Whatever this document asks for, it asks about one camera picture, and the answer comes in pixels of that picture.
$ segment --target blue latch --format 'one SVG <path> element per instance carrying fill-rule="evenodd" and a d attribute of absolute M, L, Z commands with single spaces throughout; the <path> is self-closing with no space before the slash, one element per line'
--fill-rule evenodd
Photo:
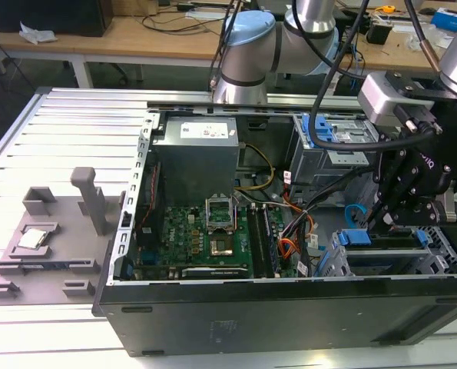
<path fill-rule="evenodd" d="M 306 140 L 309 142 L 311 148 L 318 148 L 310 138 L 310 131 L 308 124 L 310 121 L 309 115 L 302 117 L 302 131 L 306 134 Z M 337 142 L 336 137 L 333 134 L 333 126 L 330 125 L 323 115 L 317 115 L 315 119 L 315 130 L 319 139 L 328 142 Z"/>
<path fill-rule="evenodd" d="M 338 233 L 337 237 L 342 246 L 347 246 L 349 244 L 348 237 L 346 236 L 346 234 L 344 232 Z"/>
<path fill-rule="evenodd" d="M 416 237 L 423 248 L 428 247 L 429 237 L 424 231 L 416 231 Z"/>
<path fill-rule="evenodd" d="M 339 235 L 339 241 L 343 246 L 347 244 L 372 244 L 366 229 L 343 229 Z"/>

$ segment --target screw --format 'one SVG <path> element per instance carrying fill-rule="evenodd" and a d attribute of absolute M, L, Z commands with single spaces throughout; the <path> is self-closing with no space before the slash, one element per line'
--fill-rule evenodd
<path fill-rule="evenodd" d="M 412 120 L 407 120 L 406 121 L 406 127 L 412 132 L 416 132 L 418 130 L 418 128 L 416 127 L 416 125 L 414 124 L 414 122 Z"/>

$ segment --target red wire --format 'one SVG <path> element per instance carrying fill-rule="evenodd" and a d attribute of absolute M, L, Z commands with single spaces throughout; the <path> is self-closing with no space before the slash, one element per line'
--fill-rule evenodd
<path fill-rule="evenodd" d="M 154 167 L 153 169 L 153 175 L 151 176 L 151 186 L 150 186 L 150 207 L 148 208 L 148 211 L 146 212 L 146 215 L 144 216 L 143 220 L 141 223 L 137 226 L 137 229 L 141 229 L 143 226 L 144 222 L 147 220 L 148 215 L 150 215 L 151 209 L 153 208 L 153 203 L 154 203 L 154 182 L 157 179 L 157 167 Z"/>

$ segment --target plastic bag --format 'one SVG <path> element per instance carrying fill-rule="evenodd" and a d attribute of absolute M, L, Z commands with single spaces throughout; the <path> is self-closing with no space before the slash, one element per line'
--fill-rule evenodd
<path fill-rule="evenodd" d="M 436 45 L 445 37 L 445 33 L 436 29 L 435 25 L 422 25 L 422 30 L 431 45 Z M 411 34 L 407 38 L 406 45 L 410 50 L 421 51 L 421 46 L 419 45 L 419 40 L 416 33 Z"/>

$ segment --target wooden desk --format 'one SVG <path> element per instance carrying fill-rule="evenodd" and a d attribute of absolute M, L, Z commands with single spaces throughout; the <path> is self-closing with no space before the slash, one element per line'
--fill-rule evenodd
<path fill-rule="evenodd" d="M 402 0 L 390 0 L 398 10 L 405 10 Z M 457 3 L 425 2 L 423 7 L 445 6 L 457 10 Z M 158 22 L 179 18 L 181 14 L 155 16 Z M 197 21 L 182 18 L 158 28 L 182 28 L 195 25 Z M 220 31 L 221 21 L 206 25 Z M 218 36 L 211 32 L 198 35 L 169 35 L 144 28 L 132 17 L 116 17 L 104 37 L 87 38 L 73 35 L 57 35 L 58 41 L 33 45 L 18 34 L 0 33 L 0 43 L 13 58 L 63 60 L 73 64 L 78 85 L 91 88 L 87 62 L 115 62 L 137 65 L 183 65 L 207 67 L 216 51 Z M 406 47 L 405 34 L 390 32 L 385 45 L 370 45 L 359 37 L 358 50 L 366 59 L 367 69 L 408 68 L 427 70 L 429 64 L 421 52 Z M 342 67 L 349 64 L 349 56 Z"/>
<path fill-rule="evenodd" d="M 402 0 L 389 0 L 388 4 L 394 5 L 398 11 L 404 12 L 406 7 Z M 454 2 L 424 2 L 423 8 L 449 8 L 457 11 L 457 3 Z M 419 71 L 429 70 L 426 57 L 421 51 L 414 52 L 407 48 L 406 42 L 409 34 L 395 33 L 391 31 L 384 45 L 373 45 L 366 41 L 366 36 L 359 35 L 357 49 L 363 53 L 367 69 L 415 69 Z M 445 53 L 444 48 L 435 48 L 441 58 Z M 341 67 L 347 67 L 350 55 L 343 59 Z"/>

